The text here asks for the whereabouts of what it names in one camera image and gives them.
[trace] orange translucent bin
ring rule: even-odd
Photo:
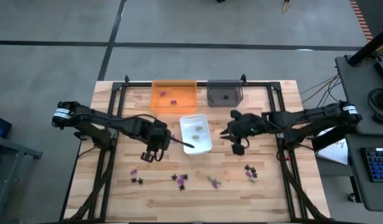
[[[197,109],[197,81],[154,80],[150,108],[155,113],[194,112]]]

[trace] wooden table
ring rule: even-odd
[[[287,111],[302,110],[296,81],[280,81]],[[91,108],[107,112],[112,82],[97,82]],[[242,113],[261,114],[270,111],[267,90],[246,87],[244,100],[238,107]],[[250,138],[245,156],[233,155],[231,142],[219,138],[219,133],[231,120],[230,108],[210,108],[206,88],[198,87],[198,109],[195,114],[208,118],[213,142],[207,154],[187,156],[183,146],[172,142],[161,162],[151,164],[140,159],[146,145],[120,134],[114,163],[113,179],[106,215],[107,222],[286,222],[289,221],[280,162],[276,159],[275,136],[264,134]],[[180,137],[179,119],[186,114],[154,114],[149,110],[150,87],[127,87],[122,116],[149,113],[168,124]],[[91,148],[89,141],[81,145],[80,153]],[[313,151],[295,151],[302,187],[321,213],[330,216]],[[79,158],[65,210],[72,216],[91,192],[99,150]],[[258,180],[248,181],[244,166],[256,168]],[[132,184],[130,171],[144,184]],[[171,179],[173,174],[188,174],[186,190],[179,191]],[[222,180],[214,189],[207,175]],[[297,196],[293,200],[298,210]]]

